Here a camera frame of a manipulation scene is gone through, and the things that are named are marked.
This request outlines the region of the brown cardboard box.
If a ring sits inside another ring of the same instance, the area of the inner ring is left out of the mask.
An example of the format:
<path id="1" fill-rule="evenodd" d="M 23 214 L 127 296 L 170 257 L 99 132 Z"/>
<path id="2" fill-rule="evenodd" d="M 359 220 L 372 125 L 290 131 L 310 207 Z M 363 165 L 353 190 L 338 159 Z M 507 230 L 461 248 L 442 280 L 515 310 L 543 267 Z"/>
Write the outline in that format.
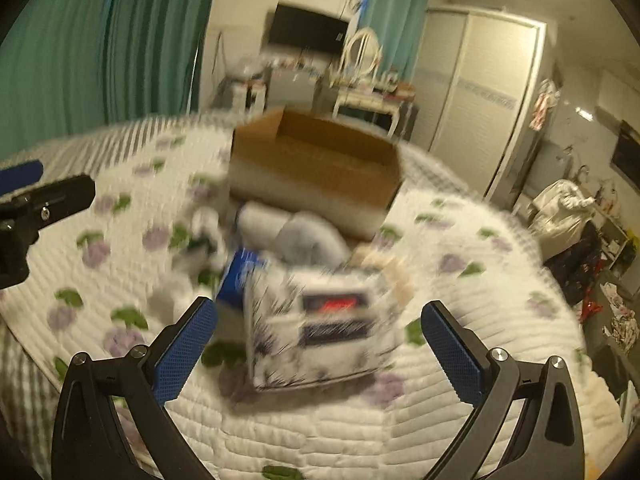
<path id="1" fill-rule="evenodd" d="M 353 240 L 372 240 L 402 170 L 384 136 L 285 107 L 234 129 L 228 179 L 237 198 L 313 212 Z"/>

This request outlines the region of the white side cabinet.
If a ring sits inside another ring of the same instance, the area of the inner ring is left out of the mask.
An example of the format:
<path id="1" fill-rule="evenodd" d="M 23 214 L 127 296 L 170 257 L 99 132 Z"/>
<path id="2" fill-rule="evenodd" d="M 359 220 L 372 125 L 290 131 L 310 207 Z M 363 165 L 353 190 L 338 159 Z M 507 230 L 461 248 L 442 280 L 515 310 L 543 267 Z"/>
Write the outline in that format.
<path id="1" fill-rule="evenodd" d="M 264 111 L 267 91 L 265 81 L 232 81 L 229 91 L 230 108 L 235 112 L 254 115 Z"/>

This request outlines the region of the floral white tissue pack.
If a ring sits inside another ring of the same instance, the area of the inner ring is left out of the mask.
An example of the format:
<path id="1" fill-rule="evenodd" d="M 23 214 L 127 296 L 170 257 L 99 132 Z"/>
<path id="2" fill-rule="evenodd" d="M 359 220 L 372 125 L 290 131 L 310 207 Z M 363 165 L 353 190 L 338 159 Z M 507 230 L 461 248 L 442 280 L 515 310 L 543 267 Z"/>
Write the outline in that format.
<path id="1" fill-rule="evenodd" d="M 387 364 L 404 305 L 375 268 L 256 266 L 243 292 L 248 377 L 258 391 L 347 382 Z"/>

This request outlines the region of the blue Vinda tissue pack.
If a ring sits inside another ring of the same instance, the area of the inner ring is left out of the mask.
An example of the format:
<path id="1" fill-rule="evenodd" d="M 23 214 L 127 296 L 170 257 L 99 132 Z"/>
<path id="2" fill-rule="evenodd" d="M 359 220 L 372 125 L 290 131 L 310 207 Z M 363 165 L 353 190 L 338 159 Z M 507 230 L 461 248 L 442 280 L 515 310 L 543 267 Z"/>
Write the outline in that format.
<path id="1" fill-rule="evenodd" d="M 231 258 L 228 269 L 224 272 L 216 301 L 235 311 L 242 312 L 246 279 L 255 268 L 261 268 L 265 263 L 265 258 L 258 252 L 243 247 L 239 248 Z"/>

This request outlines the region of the white stuffed laundry bag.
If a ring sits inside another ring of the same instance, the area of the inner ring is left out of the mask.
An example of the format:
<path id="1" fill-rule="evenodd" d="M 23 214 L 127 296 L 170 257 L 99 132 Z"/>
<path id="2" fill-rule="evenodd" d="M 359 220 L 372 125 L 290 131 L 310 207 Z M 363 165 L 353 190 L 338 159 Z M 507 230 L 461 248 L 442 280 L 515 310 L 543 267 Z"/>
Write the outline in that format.
<path id="1" fill-rule="evenodd" d="M 595 202 L 566 179 L 553 182 L 534 198 L 528 230 L 538 242 L 542 261 L 565 252 L 580 240 L 593 216 Z"/>

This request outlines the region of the white dressing table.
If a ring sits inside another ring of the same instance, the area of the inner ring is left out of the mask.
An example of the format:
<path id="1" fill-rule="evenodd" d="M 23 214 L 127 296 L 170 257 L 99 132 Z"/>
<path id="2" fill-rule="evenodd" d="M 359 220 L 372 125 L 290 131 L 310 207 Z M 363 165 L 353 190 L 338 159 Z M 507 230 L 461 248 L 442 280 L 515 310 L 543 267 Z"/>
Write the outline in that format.
<path id="1" fill-rule="evenodd" d="M 378 117 L 390 118 L 388 136 L 409 139 L 418 118 L 419 107 L 414 102 L 416 89 L 405 81 L 375 82 L 338 78 L 331 86 L 336 91 L 331 114 L 337 117 L 343 108 L 370 113 L 372 122 Z"/>

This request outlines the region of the cream fabric scrunchie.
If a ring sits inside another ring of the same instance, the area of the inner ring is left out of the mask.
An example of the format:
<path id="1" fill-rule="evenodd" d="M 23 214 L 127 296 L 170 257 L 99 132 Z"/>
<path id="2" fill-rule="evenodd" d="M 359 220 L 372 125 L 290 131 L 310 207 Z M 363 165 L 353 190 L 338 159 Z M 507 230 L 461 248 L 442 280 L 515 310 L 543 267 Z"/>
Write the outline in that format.
<path id="1" fill-rule="evenodd" d="M 380 271 L 385 276 L 387 284 L 390 285 L 401 309 L 405 309 L 413 300 L 414 286 L 404 260 L 391 252 L 379 250 L 372 245 L 360 245 L 352 252 L 349 263 L 352 266 Z"/>

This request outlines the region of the oval vanity mirror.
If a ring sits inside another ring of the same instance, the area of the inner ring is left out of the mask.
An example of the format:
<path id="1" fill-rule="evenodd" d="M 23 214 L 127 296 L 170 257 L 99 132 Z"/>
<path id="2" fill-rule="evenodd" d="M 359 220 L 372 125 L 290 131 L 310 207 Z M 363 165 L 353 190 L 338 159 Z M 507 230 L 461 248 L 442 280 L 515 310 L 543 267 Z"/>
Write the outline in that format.
<path id="1" fill-rule="evenodd" d="M 373 79 L 382 61 L 383 48 L 370 27 L 358 29 L 345 44 L 340 73 L 350 84 Z"/>

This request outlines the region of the black wall television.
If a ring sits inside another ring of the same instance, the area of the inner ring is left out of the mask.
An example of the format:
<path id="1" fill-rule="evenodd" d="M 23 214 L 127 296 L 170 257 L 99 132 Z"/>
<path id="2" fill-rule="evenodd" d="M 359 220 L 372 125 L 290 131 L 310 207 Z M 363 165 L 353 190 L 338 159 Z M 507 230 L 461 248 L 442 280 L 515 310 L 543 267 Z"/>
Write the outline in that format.
<path id="1" fill-rule="evenodd" d="M 274 10 L 268 44 L 326 55 L 343 52 L 349 21 L 298 6 L 279 3 Z"/>

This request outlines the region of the white floral quilted bedspread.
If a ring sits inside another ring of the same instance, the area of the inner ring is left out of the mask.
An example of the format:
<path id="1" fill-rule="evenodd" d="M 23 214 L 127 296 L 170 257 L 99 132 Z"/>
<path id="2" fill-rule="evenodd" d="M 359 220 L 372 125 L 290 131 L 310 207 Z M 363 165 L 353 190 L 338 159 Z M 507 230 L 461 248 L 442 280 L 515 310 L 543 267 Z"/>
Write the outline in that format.
<path id="1" fill-rule="evenodd" d="M 28 280 L 1 295 L 1 411 L 40 474 L 50 470 L 54 412 L 72 355 L 107 358 L 160 332 L 146 300 L 186 244 L 183 211 L 227 172 L 233 125 L 217 113 L 149 117 L 8 158 L 9 165 L 39 159 L 46 181 L 90 174 L 98 191 L 96 208 L 41 234 L 28 254 Z M 271 466 L 306 479 L 418 478 L 471 411 L 418 334 L 422 306 L 439 299 L 489 347 L 528 362 L 562 356 L 594 477 L 622 440 L 620 413 L 533 237 L 436 158 L 409 144 L 399 155 L 404 183 L 367 250 L 409 283 L 386 367 L 348 385 L 254 393 L 240 355 L 241 321 L 227 314 L 220 345 L 169 403 L 172 420 L 221 479 L 258 479 Z"/>

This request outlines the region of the white towel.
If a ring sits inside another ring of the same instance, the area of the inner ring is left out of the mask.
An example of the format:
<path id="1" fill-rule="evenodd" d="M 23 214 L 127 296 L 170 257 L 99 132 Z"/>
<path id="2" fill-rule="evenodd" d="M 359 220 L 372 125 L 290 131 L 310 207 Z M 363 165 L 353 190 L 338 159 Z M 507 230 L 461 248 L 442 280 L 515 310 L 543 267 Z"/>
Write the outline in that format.
<path id="1" fill-rule="evenodd" d="M 350 258 L 350 249 L 337 228 L 309 211 L 292 214 L 247 202 L 236 214 L 235 225 L 245 247 L 272 252 L 292 266 L 335 269 Z"/>

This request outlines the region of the small grey refrigerator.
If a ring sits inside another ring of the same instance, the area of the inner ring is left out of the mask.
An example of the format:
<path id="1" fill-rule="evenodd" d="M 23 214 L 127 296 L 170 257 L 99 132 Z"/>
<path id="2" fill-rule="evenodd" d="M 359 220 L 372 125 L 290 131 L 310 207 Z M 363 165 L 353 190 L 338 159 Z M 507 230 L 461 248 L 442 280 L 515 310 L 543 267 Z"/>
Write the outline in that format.
<path id="1" fill-rule="evenodd" d="M 267 108 L 292 106 L 310 110 L 314 105 L 318 76 L 308 70 L 274 68 L 267 90 Z"/>

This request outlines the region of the white green plush toy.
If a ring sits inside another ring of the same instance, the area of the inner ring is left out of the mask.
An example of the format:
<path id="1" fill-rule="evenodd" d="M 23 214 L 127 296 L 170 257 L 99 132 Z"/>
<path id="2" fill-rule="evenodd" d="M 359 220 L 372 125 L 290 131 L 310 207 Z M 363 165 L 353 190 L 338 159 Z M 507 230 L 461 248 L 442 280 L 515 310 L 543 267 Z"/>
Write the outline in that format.
<path id="1" fill-rule="evenodd" d="M 212 299 L 229 260 L 218 211 L 192 214 L 186 247 L 172 257 L 148 298 L 148 309 L 163 325 L 175 323 L 198 297 Z"/>

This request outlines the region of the blue window curtain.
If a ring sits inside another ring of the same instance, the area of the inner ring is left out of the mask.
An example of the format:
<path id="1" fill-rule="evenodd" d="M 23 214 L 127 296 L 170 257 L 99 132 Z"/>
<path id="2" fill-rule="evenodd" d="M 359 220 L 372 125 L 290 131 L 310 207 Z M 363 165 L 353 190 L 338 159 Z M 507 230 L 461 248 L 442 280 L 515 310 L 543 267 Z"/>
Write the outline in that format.
<path id="1" fill-rule="evenodd" d="M 401 80 L 412 75 L 423 32 L 428 0 L 364 0 L 359 27 L 374 30 L 383 49 L 382 72 Z"/>

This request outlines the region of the green curtain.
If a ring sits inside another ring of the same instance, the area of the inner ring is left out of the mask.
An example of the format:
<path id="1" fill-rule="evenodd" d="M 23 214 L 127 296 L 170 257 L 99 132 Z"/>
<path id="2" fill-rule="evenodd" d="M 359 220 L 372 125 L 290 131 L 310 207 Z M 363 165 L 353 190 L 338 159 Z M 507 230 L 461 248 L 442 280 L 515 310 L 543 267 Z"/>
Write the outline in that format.
<path id="1" fill-rule="evenodd" d="M 1 44 L 1 154 L 200 105 L 213 0 L 28 0 Z"/>

